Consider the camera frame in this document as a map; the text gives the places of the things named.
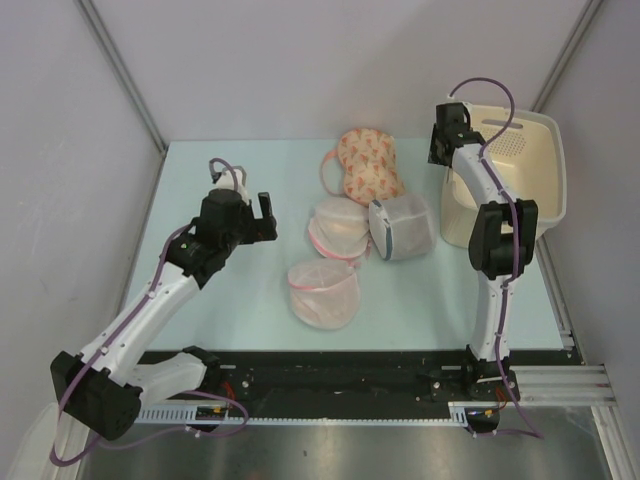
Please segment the grey trimmed mesh laundry bag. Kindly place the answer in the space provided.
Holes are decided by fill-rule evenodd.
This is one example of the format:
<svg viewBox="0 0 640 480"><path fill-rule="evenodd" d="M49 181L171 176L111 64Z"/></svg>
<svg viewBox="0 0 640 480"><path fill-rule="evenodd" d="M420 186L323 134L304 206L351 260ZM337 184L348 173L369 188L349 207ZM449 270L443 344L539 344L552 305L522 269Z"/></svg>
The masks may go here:
<svg viewBox="0 0 640 480"><path fill-rule="evenodd" d="M435 219L423 196L407 193L374 200L368 209L370 234L384 261L406 260L435 249Z"/></svg>

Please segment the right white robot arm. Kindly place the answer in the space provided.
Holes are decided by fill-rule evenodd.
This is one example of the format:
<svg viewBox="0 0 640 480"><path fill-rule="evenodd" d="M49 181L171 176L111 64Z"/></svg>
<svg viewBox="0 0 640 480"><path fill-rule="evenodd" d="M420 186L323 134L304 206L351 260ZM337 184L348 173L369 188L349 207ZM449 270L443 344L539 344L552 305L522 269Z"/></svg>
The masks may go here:
<svg viewBox="0 0 640 480"><path fill-rule="evenodd" d="M473 401L517 401L506 331L515 286L533 258L538 206L508 188L461 102L436 107L428 161L461 177L478 207L468 255L479 290L462 391Z"/></svg>

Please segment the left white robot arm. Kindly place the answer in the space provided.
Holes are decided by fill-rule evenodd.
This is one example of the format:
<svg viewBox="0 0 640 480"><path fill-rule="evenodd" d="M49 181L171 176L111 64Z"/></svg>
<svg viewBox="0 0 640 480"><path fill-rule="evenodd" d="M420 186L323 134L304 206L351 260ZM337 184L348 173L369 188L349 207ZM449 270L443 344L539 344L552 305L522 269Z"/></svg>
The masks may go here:
<svg viewBox="0 0 640 480"><path fill-rule="evenodd" d="M213 189L200 213L172 233L154 276L131 305L79 353L59 353L51 363L63 412L104 440L122 437L142 408L186 392L207 400L221 387L217 359L199 347L144 367L140 360L177 311L198 294L240 245L273 241L276 219L268 193L262 215L238 191Z"/></svg>

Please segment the cream plastic basket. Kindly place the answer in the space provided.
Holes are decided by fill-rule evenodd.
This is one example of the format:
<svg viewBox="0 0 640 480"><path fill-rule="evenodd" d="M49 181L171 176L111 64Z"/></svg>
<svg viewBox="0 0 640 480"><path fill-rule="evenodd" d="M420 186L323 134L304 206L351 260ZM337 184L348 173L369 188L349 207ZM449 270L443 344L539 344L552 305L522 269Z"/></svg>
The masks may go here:
<svg viewBox="0 0 640 480"><path fill-rule="evenodd" d="M519 198L538 206L536 236L555 227L566 214L566 165L557 123L550 117L516 110L509 128L488 148L491 160ZM441 194L440 230L443 239L466 248L477 205L462 178L446 173Z"/></svg>

